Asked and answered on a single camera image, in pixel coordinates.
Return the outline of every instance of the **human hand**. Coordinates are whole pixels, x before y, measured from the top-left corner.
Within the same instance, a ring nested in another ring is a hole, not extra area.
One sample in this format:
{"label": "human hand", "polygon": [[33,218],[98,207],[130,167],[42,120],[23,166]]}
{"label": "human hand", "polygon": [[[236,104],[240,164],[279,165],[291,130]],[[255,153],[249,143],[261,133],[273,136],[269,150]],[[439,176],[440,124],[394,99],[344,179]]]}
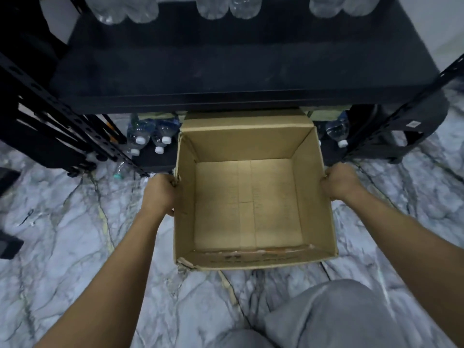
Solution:
{"label": "human hand", "polygon": [[143,192],[140,210],[148,214],[158,212],[162,216],[174,216],[175,188],[171,184],[173,181],[174,176],[169,174],[156,174],[150,178]]}
{"label": "human hand", "polygon": [[350,165],[339,162],[325,173],[327,177],[321,180],[321,187],[331,200],[346,202],[350,196],[364,190],[355,169]]}

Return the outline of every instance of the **bottle cap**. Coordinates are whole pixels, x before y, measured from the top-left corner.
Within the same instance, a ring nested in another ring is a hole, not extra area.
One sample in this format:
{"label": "bottle cap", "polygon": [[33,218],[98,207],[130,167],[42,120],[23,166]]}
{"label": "bottle cap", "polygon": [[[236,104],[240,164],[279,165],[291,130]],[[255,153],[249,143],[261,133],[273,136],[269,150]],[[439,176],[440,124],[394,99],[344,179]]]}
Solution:
{"label": "bottle cap", "polygon": [[162,141],[164,144],[171,144],[172,139],[171,139],[171,137],[163,137],[163,138],[161,139],[161,141]]}
{"label": "bottle cap", "polygon": [[136,138],[136,143],[137,144],[140,144],[140,145],[143,145],[147,142],[147,140],[144,138],[144,137],[137,137]]}
{"label": "bottle cap", "polygon": [[348,146],[348,142],[346,140],[340,140],[338,142],[338,147],[347,147]]}

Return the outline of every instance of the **cardboard box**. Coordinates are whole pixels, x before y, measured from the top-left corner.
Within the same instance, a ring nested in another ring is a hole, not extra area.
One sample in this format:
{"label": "cardboard box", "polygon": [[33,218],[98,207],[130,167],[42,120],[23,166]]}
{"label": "cardboard box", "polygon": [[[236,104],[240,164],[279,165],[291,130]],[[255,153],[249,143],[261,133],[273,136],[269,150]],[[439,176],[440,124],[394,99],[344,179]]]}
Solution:
{"label": "cardboard box", "polygon": [[338,255],[317,132],[300,110],[188,114],[179,136],[174,259],[258,269]]}

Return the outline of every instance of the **gray pants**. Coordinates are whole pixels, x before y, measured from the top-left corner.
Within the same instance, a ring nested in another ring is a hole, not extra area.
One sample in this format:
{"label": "gray pants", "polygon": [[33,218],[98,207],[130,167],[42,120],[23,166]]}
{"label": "gray pants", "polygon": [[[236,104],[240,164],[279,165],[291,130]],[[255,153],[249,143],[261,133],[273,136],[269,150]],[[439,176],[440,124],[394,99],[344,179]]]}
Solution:
{"label": "gray pants", "polygon": [[403,348],[406,342],[386,306],[353,280],[322,283],[264,319],[267,338],[253,330],[228,332],[222,348]]}

